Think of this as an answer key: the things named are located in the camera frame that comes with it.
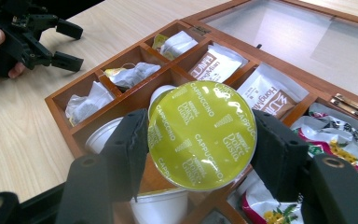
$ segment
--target plastic packet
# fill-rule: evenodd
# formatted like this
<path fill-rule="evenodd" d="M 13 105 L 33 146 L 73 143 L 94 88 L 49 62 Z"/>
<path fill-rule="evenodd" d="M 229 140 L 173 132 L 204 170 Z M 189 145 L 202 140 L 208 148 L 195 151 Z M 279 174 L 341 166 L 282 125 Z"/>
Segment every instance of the plastic packet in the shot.
<path fill-rule="evenodd" d="M 238 192 L 242 195 L 242 211 L 254 224 L 304 223 L 301 215 L 301 197 L 298 198 L 298 202 L 278 202 L 255 170 L 247 175 Z"/>
<path fill-rule="evenodd" d="M 105 71 L 105 74 L 113 83 L 115 83 L 115 85 L 129 89 L 157 72 L 160 68 L 161 66 L 156 64 L 137 63 L 133 68 L 116 70 L 110 69 L 109 71 L 112 71 L 113 74 L 109 74 L 107 71 Z"/>
<path fill-rule="evenodd" d="M 89 96 L 72 95 L 65 109 L 65 115 L 73 126 L 97 112 L 114 100 L 110 92 L 100 83 L 92 83 Z"/>
<path fill-rule="evenodd" d="M 161 52 L 161 46 L 163 46 L 165 41 L 167 41 L 168 39 L 169 37 L 167 37 L 166 35 L 157 34 L 154 37 L 152 49 Z"/>
<path fill-rule="evenodd" d="M 198 42 L 193 39 L 193 37 L 188 35 L 185 31 L 181 31 L 164 42 L 161 46 L 160 53 L 164 55 L 164 57 L 173 60 L 197 44 Z"/>
<path fill-rule="evenodd" d="M 314 103 L 310 106 L 310 115 L 298 119 L 291 129 L 310 144 L 311 156 L 320 153 L 336 155 L 358 171 L 357 119 Z"/>
<path fill-rule="evenodd" d="M 277 119 L 302 101 L 309 92 L 277 69 L 261 63 L 237 92 L 252 109 Z"/>
<path fill-rule="evenodd" d="M 221 83 L 248 62 L 234 50 L 213 43 L 213 45 L 208 46 L 208 51 L 190 69 L 189 73 L 197 80 Z"/>

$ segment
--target table surface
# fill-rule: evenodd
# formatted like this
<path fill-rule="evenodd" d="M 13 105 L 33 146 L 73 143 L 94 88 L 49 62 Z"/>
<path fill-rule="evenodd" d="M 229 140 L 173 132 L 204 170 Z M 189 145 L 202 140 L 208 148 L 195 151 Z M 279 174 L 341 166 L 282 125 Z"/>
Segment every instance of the table surface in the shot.
<path fill-rule="evenodd" d="M 358 1 L 303 0 L 358 16 Z M 37 66 L 15 79 L 0 78 L 0 191 L 21 202 L 65 181 L 74 157 L 45 98 L 169 22 L 227 0 L 105 0 L 69 19 L 84 29 L 73 41 L 53 29 L 41 43 L 85 61 L 77 73 Z"/>

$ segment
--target white sachet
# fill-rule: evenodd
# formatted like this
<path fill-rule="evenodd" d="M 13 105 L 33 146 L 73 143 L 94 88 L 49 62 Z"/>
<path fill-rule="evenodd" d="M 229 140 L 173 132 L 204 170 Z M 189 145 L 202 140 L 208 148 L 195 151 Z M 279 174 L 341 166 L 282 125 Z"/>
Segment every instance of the white sachet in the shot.
<path fill-rule="evenodd" d="M 248 62 L 234 50 L 213 43 L 208 46 L 208 51 L 196 65 L 190 69 L 189 74 L 197 80 L 222 83 Z"/>
<path fill-rule="evenodd" d="M 100 82 L 94 81 L 89 96 L 72 95 L 65 109 L 65 115 L 71 124 L 76 126 L 113 100 L 112 94 Z"/>
<path fill-rule="evenodd" d="M 176 35 L 168 38 L 161 46 L 160 53 L 168 59 L 175 59 L 189 49 L 196 46 L 198 42 L 186 32 L 181 31 Z"/>
<path fill-rule="evenodd" d="M 277 119 L 302 101 L 309 92 L 277 69 L 261 63 L 237 89 L 248 105 Z"/>
<path fill-rule="evenodd" d="M 109 79 L 115 85 L 129 89 L 157 72 L 159 68 L 161 66 L 151 63 L 137 63 L 134 68 L 122 69 L 118 74 L 109 76 Z"/>

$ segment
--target glass lid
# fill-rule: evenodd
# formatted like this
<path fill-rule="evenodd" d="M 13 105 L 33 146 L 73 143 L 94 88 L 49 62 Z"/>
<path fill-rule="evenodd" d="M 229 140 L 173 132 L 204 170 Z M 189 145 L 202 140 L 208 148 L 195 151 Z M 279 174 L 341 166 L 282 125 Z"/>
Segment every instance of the glass lid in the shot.
<path fill-rule="evenodd" d="M 275 0 L 253 0 L 203 20 L 358 95 L 358 24 Z"/>

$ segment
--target wooden tray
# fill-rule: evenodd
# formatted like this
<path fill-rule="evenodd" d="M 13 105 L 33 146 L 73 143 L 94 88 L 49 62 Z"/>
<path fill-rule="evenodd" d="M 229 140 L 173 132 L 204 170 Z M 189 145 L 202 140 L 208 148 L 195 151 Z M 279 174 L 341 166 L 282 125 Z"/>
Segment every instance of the wooden tray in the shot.
<path fill-rule="evenodd" d="M 148 108 L 150 96 L 159 86 L 166 84 L 179 86 L 187 83 L 188 81 L 196 80 L 188 73 L 188 71 L 207 51 L 208 45 L 212 43 L 218 43 L 222 46 L 233 49 L 241 56 L 249 60 L 243 68 L 237 70 L 224 82 L 234 89 L 237 89 L 246 80 L 246 78 L 254 72 L 259 64 L 267 63 L 285 73 L 309 91 L 310 94 L 294 109 L 292 109 L 282 120 L 282 122 L 287 126 L 290 126 L 299 117 L 304 115 L 309 106 L 314 102 L 318 102 L 335 108 L 338 111 L 348 113 L 347 111 L 331 104 L 330 100 L 337 93 L 340 93 L 358 103 L 358 95 L 316 77 L 315 75 L 306 72 L 297 66 L 266 53 L 262 49 L 258 49 L 255 46 L 244 43 L 238 38 L 225 34 L 204 22 L 205 19 L 211 18 L 212 16 L 219 16 L 222 14 L 225 15 L 229 13 L 230 10 L 233 10 L 232 8 L 234 7 L 246 7 L 248 2 L 252 1 L 230 1 L 182 20 L 173 21 L 47 97 L 46 102 L 48 104 L 48 108 L 50 109 L 53 118 L 56 120 L 57 125 L 59 126 L 73 155 L 77 158 L 90 153 L 85 149 L 87 139 L 92 133 L 108 121 L 123 117 L 135 109 Z M 280 2 L 284 2 L 288 5 L 294 5 L 295 7 L 303 7 L 306 8 L 305 10 L 314 10 L 323 15 L 333 15 L 341 18 L 342 20 L 358 24 L 357 17 L 353 17 L 345 13 L 292 0 Z M 196 39 L 199 44 L 173 61 L 166 59 L 156 50 L 152 49 L 154 37 L 157 34 L 172 36 L 180 31 L 185 31 L 187 34 Z M 125 63 L 138 62 L 159 64 L 161 69 L 127 91 L 121 91 L 117 86 L 115 86 L 115 84 L 103 75 L 103 71 L 107 68 L 118 68 L 123 66 Z M 93 81 L 102 82 L 116 98 L 113 102 L 73 127 L 65 116 L 66 105 L 73 94 L 79 96 L 88 95 Z M 228 220 L 231 221 L 231 223 L 247 223 L 246 218 L 243 217 L 241 212 L 237 211 L 227 203 L 227 196 L 241 183 L 249 171 L 250 168 L 239 176 L 236 181 L 225 188 L 204 193 L 191 192 L 189 194 L 189 216 L 186 218 L 184 223 L 200 223 L 215 209 L 220 211 Z M 141 184 L 141 192 L 167 189 L 171 187 L 172 184 L 159 174 L 151 159 L 147 158 L 145 175 Z M 131 214 L 131 208 L 128 203 L 116 204 L 115 209 L 115 219 L 117 223 L 134 223 L 132 216 L 128 216 L 128 214 Z"/>

